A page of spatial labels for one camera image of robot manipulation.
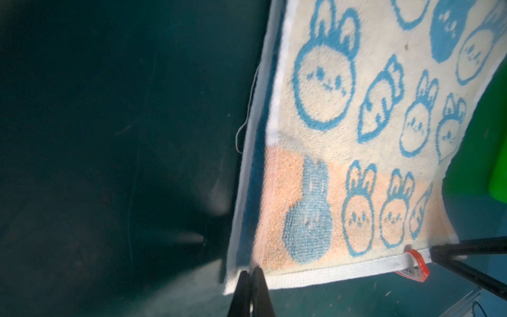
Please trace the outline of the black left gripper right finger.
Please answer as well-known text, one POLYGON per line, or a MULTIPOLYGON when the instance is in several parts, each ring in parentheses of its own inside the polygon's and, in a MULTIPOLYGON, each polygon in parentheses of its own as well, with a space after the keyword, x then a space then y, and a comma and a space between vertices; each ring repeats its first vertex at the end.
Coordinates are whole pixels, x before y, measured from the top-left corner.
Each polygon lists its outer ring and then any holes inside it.
POLYGON ((264 272, 260 267, 255 268, 252 275, 252 316, 275 317, 264 272))

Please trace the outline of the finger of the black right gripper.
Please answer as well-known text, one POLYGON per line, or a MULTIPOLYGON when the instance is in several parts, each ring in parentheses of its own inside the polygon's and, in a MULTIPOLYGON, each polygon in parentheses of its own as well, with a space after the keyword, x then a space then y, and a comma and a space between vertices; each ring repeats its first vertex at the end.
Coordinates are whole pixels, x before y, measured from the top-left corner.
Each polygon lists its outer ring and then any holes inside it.
POLYGON ((458 260, 459 256, 506 255, 506 237, 465 240, 430 248, 433 263, 506 301, 506 284, 458 260))

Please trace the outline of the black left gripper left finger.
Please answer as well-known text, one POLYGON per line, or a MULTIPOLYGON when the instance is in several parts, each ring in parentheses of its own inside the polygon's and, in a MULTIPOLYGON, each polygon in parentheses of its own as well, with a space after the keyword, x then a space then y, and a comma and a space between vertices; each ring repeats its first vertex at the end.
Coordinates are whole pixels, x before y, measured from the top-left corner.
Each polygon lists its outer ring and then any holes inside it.
POLYGON ((252 282, 247 271, 240 273, 234 291, 228 317, 249 317, 252 300, 252 282))

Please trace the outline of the green plastic basket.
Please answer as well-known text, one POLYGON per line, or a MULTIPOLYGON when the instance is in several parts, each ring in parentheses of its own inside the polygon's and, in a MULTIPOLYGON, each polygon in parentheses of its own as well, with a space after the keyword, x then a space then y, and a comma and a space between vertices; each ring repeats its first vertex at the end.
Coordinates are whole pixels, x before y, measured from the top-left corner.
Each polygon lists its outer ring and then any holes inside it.
POLYGON ((504 141, 489 181, 489 194, 499 202, 507 203, 507 140, 504 141))

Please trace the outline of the teal pattern towel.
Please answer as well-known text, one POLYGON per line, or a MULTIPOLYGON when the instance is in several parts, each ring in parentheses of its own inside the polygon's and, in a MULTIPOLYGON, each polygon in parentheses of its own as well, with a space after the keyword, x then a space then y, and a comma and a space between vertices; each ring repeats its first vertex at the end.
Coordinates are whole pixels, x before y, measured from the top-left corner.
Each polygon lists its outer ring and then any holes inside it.
POLYGON ((506 57, 505 1, 273 1, 224 293, 402 271, 458 241, 442 183, 506 57))

